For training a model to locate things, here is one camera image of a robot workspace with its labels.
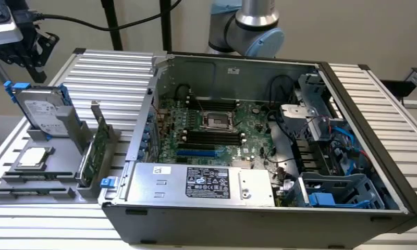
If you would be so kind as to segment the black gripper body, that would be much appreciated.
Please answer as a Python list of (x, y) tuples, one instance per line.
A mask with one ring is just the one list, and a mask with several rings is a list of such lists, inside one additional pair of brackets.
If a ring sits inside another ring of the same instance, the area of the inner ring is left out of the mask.
[(29, 50), (30, 41), (36, 34), (32, 28), (18, 28), (16, 24), (0, 24), (0, 48), (14, 48), (22, 45)]

